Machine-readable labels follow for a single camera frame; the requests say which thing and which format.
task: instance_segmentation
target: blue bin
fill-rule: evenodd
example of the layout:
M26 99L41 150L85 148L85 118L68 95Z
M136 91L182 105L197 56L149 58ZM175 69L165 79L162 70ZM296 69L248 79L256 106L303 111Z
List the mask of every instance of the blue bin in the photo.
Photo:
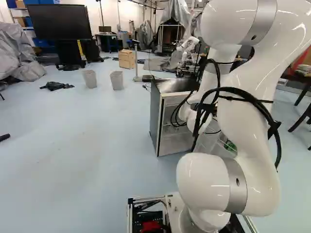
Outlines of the blue bin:
M25 17L25 20L26 20L26 27L33 27L34 26L30 17Z
M6 0L9 8L17 8L15 0Z
M24 0L25 5L28 4L39 4L39 0Z
M38 38L33 38L34 44L36 47L48 48L50 47L47 40L40 40Z

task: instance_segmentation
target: gray tarp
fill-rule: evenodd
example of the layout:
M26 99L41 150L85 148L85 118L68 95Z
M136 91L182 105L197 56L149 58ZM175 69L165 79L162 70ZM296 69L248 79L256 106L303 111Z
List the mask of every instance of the gray tarp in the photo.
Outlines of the gray tarp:
M151 28L151 23L149 20L144 21L139 28L136 29L137 31L137 39L140 42L139 46L141 50L146 50L148 45L151 43L154 32Z
M185 0L170 0L168 6L164 8L161 23L173 18L184 28L187 28L190 20L190 12Z
M0 60L0 80L11 75L32 82L46 73L19 24L0 22Z
M171 57L158 57L153 59L147 59L145 61L143 69L175 72L178 67L178 63L181 62L182 55L183 52L175 50L171 54Z

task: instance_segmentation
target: light blue floor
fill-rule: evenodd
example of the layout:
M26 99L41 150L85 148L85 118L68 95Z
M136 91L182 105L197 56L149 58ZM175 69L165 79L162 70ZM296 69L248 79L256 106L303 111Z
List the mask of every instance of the light blue floor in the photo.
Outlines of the light blue floor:
M147 57L139 53L139 59ZM149 74L138 67L139 75ZM40 80L2 92L6 101L0 101L0 135L12 137L0 143L0 232L124 233L127 198L177 189L175 168L181 155L156 158L148 134L150 94L132 81L134 69L119 68L111 59L87 68L97 73L96 89L85 87L81 70L47 67ZM125 89L113 91L109 72L120 69ZM47 81L75 88L40 90ZM283 122L282 202L273 216L255 219L262 233L311 229L310 128L303 124L287 132L311 98L294 107L296 98L276 92L273 116ZM275 151L273 140L271 147Z

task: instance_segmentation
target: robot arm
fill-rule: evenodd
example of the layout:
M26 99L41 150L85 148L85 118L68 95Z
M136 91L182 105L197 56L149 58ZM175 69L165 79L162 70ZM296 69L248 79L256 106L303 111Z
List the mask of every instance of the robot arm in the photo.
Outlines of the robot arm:
M176 48L177 51L183 52L181 63L184 64L187 59L188 53L194 50L195 46L200 42L198 38L190 36L181 46Z
M273 100L281 74L311 44L310 15L311 4L305 0L210 1L201 19L202 37L211 46L208 58L230 63L241 45L255 49L254 57L232 72L230 65L220 64L221 86L245 90L259 100ZM200 89L188 103L199 103L206 91L216 87L215 70L207 65ZM221 95L240 98L225 92ZM212 99L210 95L204 103ZM264 105L271 111L272 104ZM179 113L192 131L196 115L187 103ZM248 102L219 99L217 119L237 146L237 157L190 153L177 166L179 193L192 221L205 232L225 226L229 213L270 215L280 199L262 114Z

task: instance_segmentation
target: wall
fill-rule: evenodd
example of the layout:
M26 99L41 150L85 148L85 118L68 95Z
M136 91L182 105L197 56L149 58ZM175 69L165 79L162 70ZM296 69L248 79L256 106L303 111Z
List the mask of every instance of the wall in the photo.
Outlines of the wall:
M167 6L166 2L160 2L157 5L157 8L165 8L166 6ZM163 10L156 10L156 15L154 15L154 9L151 9L151 8L147 7L147 9L145 9L145 20L149 20L150 21L150 13L151 13L151 26L152 26L152 30L154 31L154 33L156 33L157 32L157 28L158 28L158 26L160 24L160 21L161 21Z
M96 0L61 0L61 4L82 4L87 6L88 17L91 24L92 33L98 32L101 25L99 2ZM104 25L111 26L113 32L117 32L118 6L117 0L102 1ZM119 3L120 23L123 31L129 30L129 20L133 20L135 27L143 22L143 6L128 0L121 0Z
M6 0L0 0L0 22L13 23Z

